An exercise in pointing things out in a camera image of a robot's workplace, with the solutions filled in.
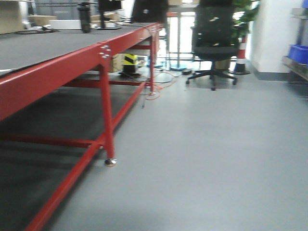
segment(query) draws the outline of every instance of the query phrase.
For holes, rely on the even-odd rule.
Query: monitor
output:
[[[167,19],[168,0],[135,0],[131,14],[132,22],[151,23]]]
[[[101,15],[101,28],[99,29],[102,29],[102,30],[119,29],[120,27],[106,28],[104,13],[106,11],[115,11],[115,10],[120,10],[120,9],[122,9],[121,0],[98,0],[98,10]]]

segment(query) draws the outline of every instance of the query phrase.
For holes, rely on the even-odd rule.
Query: black office chair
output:
[[[211,90],[216,90],[215,76],[233,79],[236,85],[237,78],[223,73],[223,70],[215,69],[215,62],[229,59],[238,53],[238,44],[231,44],[233,33],[234,6],[198,6],[196,8],[195,26],[192,28],[192,53],[202,61],[211,61],[210,70],[196,71],[190,79],[201,76],[210,76],[212,80]]]

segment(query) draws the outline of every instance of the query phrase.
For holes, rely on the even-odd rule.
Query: white wall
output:
[[[299,19],[291,15],[302,0],[261,0],[252,31],[251,63],[259,72],[287,73],[282,57],[289,52],[298,33]]]

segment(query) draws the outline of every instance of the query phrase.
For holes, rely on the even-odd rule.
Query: gray table top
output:
[[[150,23],[134,25],[148,26]],[[93,29],[87,34],[82,33],[81,30],[61,30],[31,35],[2,34],[0,35],[0,76],[139,29],[135,26],[123,26],[119,30]]]

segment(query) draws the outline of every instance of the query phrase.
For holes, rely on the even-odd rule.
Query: chair base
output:
[[[210,80],[212,80],[212,87],[211,90],[216,90],[216,80],[215,80],[215,76],[220,76],[220,77],[224,77],[224,78],[230,78],[233,79],[232,84],[236,85],[237,84],[237,78],[234,76],[229,76],[225,73],[223,73],[222,70],[217,70],[217,69],[211,69],[211,70],[207,70],[207,71],[196,71],[196,73],[198,73],[197,75],[193,75],[191,77],[187,78],[186,84],[189,84],[189,80],[190,79],[194,79],[194,78],[198,78],[198,77],[202,77],[202,76],[210,76]]]

